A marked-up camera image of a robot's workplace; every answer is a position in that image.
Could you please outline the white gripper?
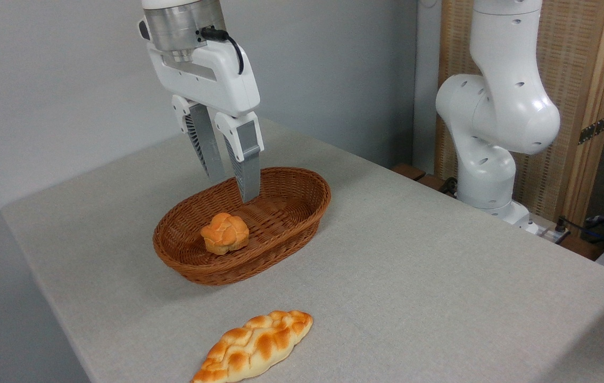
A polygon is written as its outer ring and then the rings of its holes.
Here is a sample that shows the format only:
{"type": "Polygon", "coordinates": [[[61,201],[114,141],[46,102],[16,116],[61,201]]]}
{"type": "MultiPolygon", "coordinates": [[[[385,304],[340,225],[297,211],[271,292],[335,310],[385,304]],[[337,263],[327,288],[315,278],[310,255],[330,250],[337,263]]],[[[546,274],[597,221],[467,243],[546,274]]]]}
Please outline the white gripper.
{"type": "Polygon", "coordinates": [[[243,203],[256,198],[264,145],[253,111],[260,104],[260,93],[244,49],[240,73],[237,53],[229,42],[208,41],[192,51],[190,62],[176,62],[151,42],[146,47],[159,81],[173,93],[172,107],[180,130],[189,136],[210,182],[218,184],[227,177],[207,107],[219,111],[215,122],[225,138],[243,203]]]}

